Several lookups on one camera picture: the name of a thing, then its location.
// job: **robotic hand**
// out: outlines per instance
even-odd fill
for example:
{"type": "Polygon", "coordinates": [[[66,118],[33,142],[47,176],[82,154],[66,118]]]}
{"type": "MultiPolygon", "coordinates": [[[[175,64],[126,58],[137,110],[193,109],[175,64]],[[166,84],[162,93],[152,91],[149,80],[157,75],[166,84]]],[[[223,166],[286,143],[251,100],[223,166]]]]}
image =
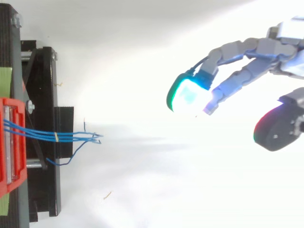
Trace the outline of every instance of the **robotic hand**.
{"type": "MultiPolygon", "coordinates": [[[[210,51],[206,58],[178,76],[169,90],[167,105],[174,112],[203,110],[211,115],[220,102],[268,72],[304,79],[304,17],[297,16],[271,27],[267,38],[248,38],[210,51]],[[215,87],[208,104],[202,107],[218,67],[244,56],[255,59],[215,87]]],[[[279,101],[283,104],[267,113],[254,133],[256,143],[270,151],[292,143],[304,131],[304,87],[282,96],[279,101]]]]}

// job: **small debris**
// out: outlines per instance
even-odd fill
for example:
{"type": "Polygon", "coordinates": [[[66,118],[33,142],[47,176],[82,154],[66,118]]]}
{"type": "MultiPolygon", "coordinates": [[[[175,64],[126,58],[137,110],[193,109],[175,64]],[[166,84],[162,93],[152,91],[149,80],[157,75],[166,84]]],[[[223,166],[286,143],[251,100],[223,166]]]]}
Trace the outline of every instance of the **small debris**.
{"type": "Polygon", "coordinates": [[[112,192],[110,192],[110,193],[109,193],[109,194],[108,194],[106,197],[104,197],[104,200],[105,200],[106,198],[108,198],[108,197],[109,197],[109,195],[111,195],[111,193],[112,193],[112,192]]]}
{"type": "Polygon", "coordinates": [[[60,84],[56,84],[56,83],[54,83],[54,86],[62,86],[63,85],[63,82],[62,83],[60,83],[60,84]]]}

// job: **black cable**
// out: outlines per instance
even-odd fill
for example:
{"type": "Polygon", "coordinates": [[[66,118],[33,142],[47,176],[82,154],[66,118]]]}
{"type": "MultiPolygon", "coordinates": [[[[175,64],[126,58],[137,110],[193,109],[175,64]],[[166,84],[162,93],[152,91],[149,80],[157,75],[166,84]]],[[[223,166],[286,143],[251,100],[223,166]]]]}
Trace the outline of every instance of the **black cable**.
{"type": "Polygon", "coordinates": [[[199,61],[197,64],[195,64],[193,67],[191,67],[189,70],[187,70],[188,74],[194,74],[194,71],[196,68],[198,68],[203,62],[205,62],[208,59],[208,57],[203,58],[201,61],[199,61]]]}

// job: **black panel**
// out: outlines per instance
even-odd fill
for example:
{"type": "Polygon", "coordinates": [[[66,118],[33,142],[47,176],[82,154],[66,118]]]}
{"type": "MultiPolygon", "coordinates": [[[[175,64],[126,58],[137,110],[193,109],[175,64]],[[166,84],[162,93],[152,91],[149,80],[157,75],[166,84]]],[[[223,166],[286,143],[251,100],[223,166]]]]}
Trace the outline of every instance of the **black panel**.
{"type": "MultiPolygon", "coordinates": [[[[55,120],[58,132],[73,132],[74,107],[55,107],[55,120]]],[[[70,158],[73,155],[73,143],[58,143],[57,158],[70,158]]]]}
{"type": "Polygon", "coordinates": [[[33,51],[37,48],[36,40],[22,40],[21,41],[21,51],[33,51]]]}

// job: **green paper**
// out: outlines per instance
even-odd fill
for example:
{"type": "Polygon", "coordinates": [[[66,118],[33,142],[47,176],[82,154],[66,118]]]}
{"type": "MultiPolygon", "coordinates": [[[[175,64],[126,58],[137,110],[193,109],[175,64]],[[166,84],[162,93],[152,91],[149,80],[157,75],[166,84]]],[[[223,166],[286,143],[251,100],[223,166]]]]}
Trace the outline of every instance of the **green paper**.
{"type": "Polygon", "coordinates": [[[5,194],[0,198],[0,216],[7,216],[9,213],[10,194],[5,194]]]}
{"type": "Polygon", "coordinates": [[[10,67],[0,67],[0,97],[10,97],[11,72],[10,67]]]}
{"type": "MultiPolygon", "coordinates": [[[[0,97],[10,97],[11,67],[0,67],[0,97]]],[[[0,198],[0,216],[7,216],[9,212],[10,194],[0,198]]]]}

